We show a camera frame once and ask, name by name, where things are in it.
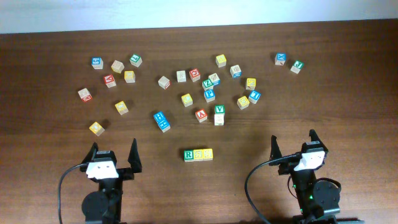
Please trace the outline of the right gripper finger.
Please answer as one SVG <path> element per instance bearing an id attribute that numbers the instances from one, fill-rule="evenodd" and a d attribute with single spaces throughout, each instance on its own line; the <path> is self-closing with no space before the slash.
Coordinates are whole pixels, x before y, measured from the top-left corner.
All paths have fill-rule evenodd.
<path id="1" fill-rule="evenodd" d="M 279 145 L 277 143 L 277 137 L 275 135 L 271 136 L 271 153 L 270 153 L 270 161 L 275 159 L 280 159 L 282 157 L 282 153 L 279 149 Z"/>
<path id="2" fill-rule="evenodd" d="M 310 144 L 323 144 L 314 129 L 311 129 L 308 135 L 310 137 Z"/>

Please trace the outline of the green R block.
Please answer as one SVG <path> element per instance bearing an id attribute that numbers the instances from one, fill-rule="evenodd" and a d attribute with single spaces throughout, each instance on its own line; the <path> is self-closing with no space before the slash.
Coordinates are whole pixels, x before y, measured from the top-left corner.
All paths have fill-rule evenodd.
<path id="1" fill-rule="evenodd" d="M 193 150 L 184 150 L 183 159 L 185 162 L 193 162 L 194 161 Z"/>

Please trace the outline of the yellow S block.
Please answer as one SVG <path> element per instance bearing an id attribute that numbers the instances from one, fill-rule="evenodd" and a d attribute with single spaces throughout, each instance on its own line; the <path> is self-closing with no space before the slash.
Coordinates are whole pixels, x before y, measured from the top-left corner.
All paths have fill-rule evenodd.
<path id="1" fill-rule="evenodd" d="M 194 161 L 202 161 L 204 160 L 204 153 L 202 149 L 195 149 L 193 151 Z"/>
<path id="2" fill-rule="evenodd" d="M 204 161 L 213 160 L 213 150 L 212 149 L 203 149 L 203 160 Z"/>

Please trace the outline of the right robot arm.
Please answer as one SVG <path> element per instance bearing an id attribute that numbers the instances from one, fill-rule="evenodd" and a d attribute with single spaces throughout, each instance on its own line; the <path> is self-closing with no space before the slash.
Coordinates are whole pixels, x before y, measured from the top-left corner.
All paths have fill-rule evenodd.
<path id="1" fill-rule="evenodd" d="M 288 183 L 293 183 L 295 198 L 300 207 L 300 215 L 294 216 L 292 221 L 299 224 L 349 224 L 364 223 L 358 218 L 336 218 L 340 213 L 341 184 L 330 178 L 316 178 L 315 171 L 325 164 L 328 148 L 318 137 L 315 130 L 308 133 L 309 142 L 304 142 L 299 152 L 283 156 L 277 137 L 271 136 L 271 153 L 268 161 L 265 161 L 253 168 L 244 182 L 244 191 L 249 204 L 264 223 L 270 221 L 257 209 L 252 201 L 248 182 L 250 177 L 259 168 L 266 165 L 278 166 L 279 175 L 288 175 Z"/>

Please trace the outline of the yellow block front left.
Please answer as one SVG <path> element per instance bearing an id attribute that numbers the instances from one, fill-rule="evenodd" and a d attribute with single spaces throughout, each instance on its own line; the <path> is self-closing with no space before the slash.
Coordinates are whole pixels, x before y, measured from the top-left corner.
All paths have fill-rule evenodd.
<path id="1" fill-rule="evenodd" d="M 98 122 L 94 122 L 90 127 L 90 131 L 93 132 L 96 136 L 100 136 L 105 129 Z"/>

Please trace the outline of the upper blue H block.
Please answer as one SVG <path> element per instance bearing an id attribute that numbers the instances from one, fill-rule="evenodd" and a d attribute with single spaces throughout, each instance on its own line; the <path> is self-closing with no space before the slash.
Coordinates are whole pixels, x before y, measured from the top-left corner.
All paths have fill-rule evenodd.
<path id="1" fill-rule="evenodd" d="M 163 120 L 165 120 L 165 116 L 164 116 L 163 112 L 159 111 L 154 114 L 154 119 L 155 119 L 156 123 L 159 123 L 159 122 L 162 122 Z"/>

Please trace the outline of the blue I block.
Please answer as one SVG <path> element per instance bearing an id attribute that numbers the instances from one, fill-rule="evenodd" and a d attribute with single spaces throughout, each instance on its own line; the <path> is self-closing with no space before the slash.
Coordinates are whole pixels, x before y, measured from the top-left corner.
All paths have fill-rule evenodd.
<path id="1" fill-rule="evenodd" d="M 260 97 L 261 97 L 261 94 L 258 91 L 253 90 L 252 92 L 250 92 L 250 94 L 248 96 L 248 100 L 251 103 L 256 104 Z"/>

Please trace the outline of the red M side block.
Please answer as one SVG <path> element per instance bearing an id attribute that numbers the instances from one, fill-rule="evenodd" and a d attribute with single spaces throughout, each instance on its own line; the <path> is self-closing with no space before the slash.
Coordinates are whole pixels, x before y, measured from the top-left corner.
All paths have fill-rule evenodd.
<path id="1" fill-rule="evenodd" d="M 93 98 L 87 88 L 79 90 L 78 95 L 83 102 L 87 102 Z"/>

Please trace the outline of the yellow block right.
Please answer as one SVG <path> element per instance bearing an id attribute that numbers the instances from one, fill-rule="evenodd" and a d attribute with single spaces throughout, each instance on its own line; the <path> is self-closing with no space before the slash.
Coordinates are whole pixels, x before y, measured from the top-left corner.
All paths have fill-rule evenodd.
<path id="1" fill-rule="evenodd" d="M 246 79 L 246 89 L 247 90 L 255 90 L 256 88 L 256 79 L 255 78 L 247 78 Z"/>

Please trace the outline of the green J block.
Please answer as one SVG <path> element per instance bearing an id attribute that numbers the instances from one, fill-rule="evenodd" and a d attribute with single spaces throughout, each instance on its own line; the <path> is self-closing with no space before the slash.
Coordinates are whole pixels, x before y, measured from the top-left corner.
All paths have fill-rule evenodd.
<path id="1" fill-rule="evenodd" d="M 299 61 L 299 60 L 296 60 L 296 61 L 293 63 L 293 65 L 292 65 L 290 71 L 291 71 L 291 72 L 294 72 L 295 74 L 299 74 L 299 72 L 301 71 L 301 69 L 303 68 L 303 66 L 304 66 L 304 63 L 303 63 L 303 62 L 301 62 L 301 61 Z"/>

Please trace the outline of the yellow O block middle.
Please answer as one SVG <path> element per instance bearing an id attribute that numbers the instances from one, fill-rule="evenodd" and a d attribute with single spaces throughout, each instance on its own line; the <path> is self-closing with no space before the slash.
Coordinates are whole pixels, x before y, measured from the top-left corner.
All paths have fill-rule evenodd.
<path id="1" fill-rule="evenodd" d="M 181 99 L 184 107 L 188 107 L 193 104 L 193 99 L 189 93 L 181 96 Z"/>

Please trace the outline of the red A block centre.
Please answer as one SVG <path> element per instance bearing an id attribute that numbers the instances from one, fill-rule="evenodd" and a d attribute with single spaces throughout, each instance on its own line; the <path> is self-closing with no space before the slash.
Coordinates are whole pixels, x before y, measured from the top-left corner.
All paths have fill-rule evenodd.
<path id="1" fill-rule="evenodd" d="M 200 109 L 200 110 L 195 112 L 195 117 L 201 123 L 201 122 L 207 120 L 208 115 L 207 115 L 207 113 L 206 113 L 206 111 L 204 109 Z"/>

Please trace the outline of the plain block yellow side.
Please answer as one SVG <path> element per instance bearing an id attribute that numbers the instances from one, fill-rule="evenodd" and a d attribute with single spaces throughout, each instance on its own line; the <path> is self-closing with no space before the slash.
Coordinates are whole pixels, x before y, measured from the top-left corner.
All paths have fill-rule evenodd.
<path id="1" fill-rule="evenodd" d="M 116 73 L 122 73 L 124 70 L 124 64 L 118 60 L 115 60 L 111 65 L 111 69 Z"/>

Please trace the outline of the green Z block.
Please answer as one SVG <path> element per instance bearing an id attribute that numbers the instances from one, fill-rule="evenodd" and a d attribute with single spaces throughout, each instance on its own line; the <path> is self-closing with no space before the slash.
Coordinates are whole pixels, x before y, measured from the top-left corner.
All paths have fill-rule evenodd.
<path id="1" fill-rule="evenodd" d="M 214 87 L 214 84 L 210 79 L 206 79 L 206 80 L 202 81 L 202 87 L 205 91 L 212 90 Z"/>

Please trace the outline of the plain block green side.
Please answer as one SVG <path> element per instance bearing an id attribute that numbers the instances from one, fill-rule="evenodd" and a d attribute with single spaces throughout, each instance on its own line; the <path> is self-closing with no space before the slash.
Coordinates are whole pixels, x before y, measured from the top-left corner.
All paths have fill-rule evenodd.
<path id="1" fill-rule="evenodd" d="M 176 71 L 177 81 L 183 83 L 187 81 L 185 70 Z"/>

